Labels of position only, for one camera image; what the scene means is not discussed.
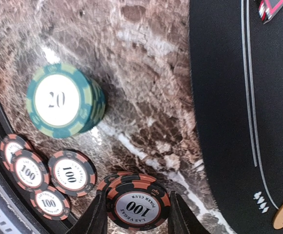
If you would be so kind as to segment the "red triangle all-in marker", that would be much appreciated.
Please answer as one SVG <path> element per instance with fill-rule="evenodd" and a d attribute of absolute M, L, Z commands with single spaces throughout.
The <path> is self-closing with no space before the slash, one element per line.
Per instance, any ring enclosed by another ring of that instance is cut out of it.
<path fill-rule="evenodd" d="M 268 23 L 283 7 L 283 0 L 258 0 L 258 12 L 263 24 Z"/>

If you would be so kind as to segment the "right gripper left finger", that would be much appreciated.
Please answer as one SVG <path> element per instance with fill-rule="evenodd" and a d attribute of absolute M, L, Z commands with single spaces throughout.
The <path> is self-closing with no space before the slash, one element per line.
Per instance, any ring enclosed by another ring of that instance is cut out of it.
<path fill-rule="evenodd" d="M 66 234 L 106 234 L 106 191 L 98 193 L 76 224 Z"/>

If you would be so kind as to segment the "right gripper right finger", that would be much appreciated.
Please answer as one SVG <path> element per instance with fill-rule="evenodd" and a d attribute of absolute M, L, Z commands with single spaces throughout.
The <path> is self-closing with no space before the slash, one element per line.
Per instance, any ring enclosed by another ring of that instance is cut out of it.
<path fill-rule="evenodd" d="M 170 193 L 169 234 L 204 234 L 205 228 L 192 213 L 182 196 L 175 191 Z"/>

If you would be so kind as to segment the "black orange 100 chip stack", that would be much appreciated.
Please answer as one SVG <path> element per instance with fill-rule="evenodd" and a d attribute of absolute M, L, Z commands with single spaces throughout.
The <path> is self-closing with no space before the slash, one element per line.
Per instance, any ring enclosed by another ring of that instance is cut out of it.
<path fill-rule="evenodd" d="M 160 226 L 169 215 L 168 192 L 153 176 L 117 172 L 98 184 L 97 193 L 102 192 L 108 217 L 124 229 L 148 231 Z"/>

